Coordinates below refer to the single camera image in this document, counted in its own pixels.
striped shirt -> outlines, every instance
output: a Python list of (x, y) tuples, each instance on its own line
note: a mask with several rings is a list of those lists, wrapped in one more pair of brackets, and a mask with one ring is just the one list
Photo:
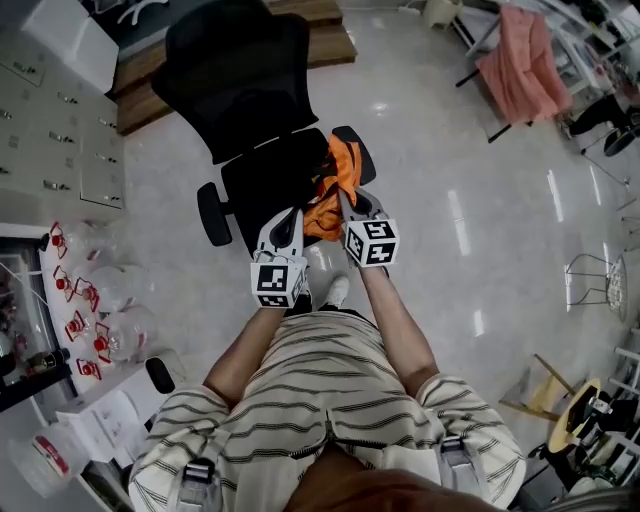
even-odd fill
[[(432, 461), (432, 447), (459, 435), (479, 453), (489, 500), (501, 508), (524, 478), (513, 436), (463, 380), (438, 374), (414, 399), (372, 324), (316, 312), (282, 322), (233, 410), (204, 386), (169, 397), (134, 465), (129, 493), (138, 512), (165, 510), (174, 478), (210, 440), (221, 447), (214, 462), (224, 510), (282, 510), (321, 454), (328, 430), (355, 440), (357, 446), (337, 444), (372, 469), (407, 469), (416, 454)], [(425, 468), (421, 476), (439, 483), (437, 464)]]

red label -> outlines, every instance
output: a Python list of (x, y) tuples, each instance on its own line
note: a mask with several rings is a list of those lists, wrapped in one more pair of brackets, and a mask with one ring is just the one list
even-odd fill
[(66, 475), (69, 472), (69, 466), (67, 465), (65, 460), (60, 456), (55, 446), (53, 446), (46, 437), (36, 436), (35, 441), (47, 452), (47, 454), (49, 454), (49, 457), (47, 458), (50, 461), (53, 460), (53, 462), (55, 463), (56, 466), (58, 466), (62, 474)]

pink cloth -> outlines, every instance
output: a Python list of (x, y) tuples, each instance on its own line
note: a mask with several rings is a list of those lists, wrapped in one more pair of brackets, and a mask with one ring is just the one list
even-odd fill
[(571, 106), (542, 14), (502, 5), (500, 42), (476, 65), (510, 124), (548, 119)]

glossy floor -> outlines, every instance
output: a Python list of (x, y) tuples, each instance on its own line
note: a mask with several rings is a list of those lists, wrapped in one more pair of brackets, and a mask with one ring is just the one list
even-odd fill
[[(625, 189), (563, 141), (552, 122), (514, 128), (487, 144), (486, 102), (473, 83), (453, 87), (464, 75), (464, 48), (452, 33), (427, 31), (420, 17), (393, 12), (348, 12), (345, 24), (357, 61), (310, 71), (311, 104), (325, 133), (349, 124), (373, 154), (378, 177), (368, 189), (402, 237), (391, 275), (442, 371), (464, 377), (492, 403), (534, 352), (570, 381), (606, 378), (625, 324), (606, 306), (568, 311), (564, 267), (580, 252), (614, 261), (632, 243), (615, 211)], [(637, 172), (634, 147), (614, 159), (600, 149), (590, 154), (618, 178)], [(209, 243), (196, 191), (208, 181), (221, 188), (219, 169), (180, 116), (130, 136), (126, 167), (136, 257), (158, 283), (150, 307), (163, 342), (200, 380), (256, 309), (249, 254), (233, 221), (232, 244)], [(634, 185), (640, 176), (632, 176)], [(625, 214), (639, 215), (640, 203), (634, 207)], [(348, 270), (346, 258), (327, 243), (308, 256), (321, 297), (331, 276)], [(640, 251), (625, 258), (628, 324)], [(351, 276), (347, 306), (370, 315), (358, 275)], [(574, 278), (571, 297), (584, 290)], [(544, 421), (500, 411), (524, 448), (546, 436)]]

black pants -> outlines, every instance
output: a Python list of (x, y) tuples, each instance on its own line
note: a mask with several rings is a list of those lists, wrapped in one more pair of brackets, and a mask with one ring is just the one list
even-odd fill
[(571, 133), (571, 135), (580, 135), (605, 121), (611, 121), (613, 126), (622, 129), (631, 124), (630, 115), (637, 110), (638, 109), (631, 107), (626, 113), (623, 112), (613, 97), (613, 94), (609, 94), (585, 110), (580, 117), (569, 126), (569, 133)]
[[(290, 309), (287, 309), (287, 312), (284, 314), (284, 316), (286, 318), (288, 316), (304, 315), (305, 313), (311, 313), (311, 311), (313, 311), (313, 304), (311, 304), (311, 296), (300, 295), (298, 297), (298, 300), (296, 301), (295, 306), (293, 306)], [(318, 311), (341, 311), (343, 313), (348, 313), (350, 315), (357, 316), (358, 318), (362, 318), (363, 320), (367, 320), (360, 313), (358, 313), (353, 309), (339, 309), (331, 304), (325, 304)]]

